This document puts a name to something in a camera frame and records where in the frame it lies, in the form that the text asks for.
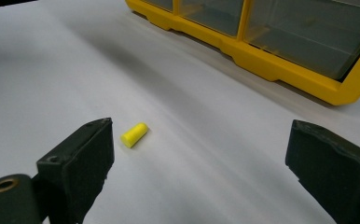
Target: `yellow cylinder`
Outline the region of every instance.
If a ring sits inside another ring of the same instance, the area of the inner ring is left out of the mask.
[[[123,135],[121,135],[121,142],[126,147],[133,147],[134,144],[139,141],[148,131],[148,127],[144,123],[138,123],[133,128],[129,129]]]

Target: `yellow storage bin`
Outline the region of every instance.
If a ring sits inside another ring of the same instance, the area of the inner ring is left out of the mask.
[[[332,105],[360,97],[360,0],[126,0],[165,30]]]

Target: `screw hole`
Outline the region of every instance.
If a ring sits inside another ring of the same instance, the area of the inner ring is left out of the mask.
[[[13,189],[18,185],[18,182],[19,180],[15,178],[8,178],[0,181],[0,193]]]
[[[58,162],[58,161],[59,161],[59,157],[57,157],[57,156],[51,156],[51,157],[48,157],[48,158],[47,158],[47,161],[50,161],[50,162]]]

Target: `yellow plastic frame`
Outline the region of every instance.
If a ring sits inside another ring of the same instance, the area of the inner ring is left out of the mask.
[[[251,1],[245,1],[237,36],[223,35],[189,21],[179,14],[181,0],[173,0],[173,11],[167,11],[142,0],[126,0],[128,7],[145,15],[164,30],[174,29],[192,35],[231,56],[240,67],[268,81],[282,80],[332,105],[345,105],[360,97],[360,58],[343,82],[325,77],[307,68],[257,49],[244,42],[243,34]]]

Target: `white tabletop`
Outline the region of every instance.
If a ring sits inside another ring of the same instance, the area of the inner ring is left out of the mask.
[[[87,224],[335,223],[284,164],[293,119],[360,146],[360,100],[332,106],[167,32],[121,0],[0,7],[0,177],[113,119],[116,161]],[[150,130],[133,148],[119,136]]]

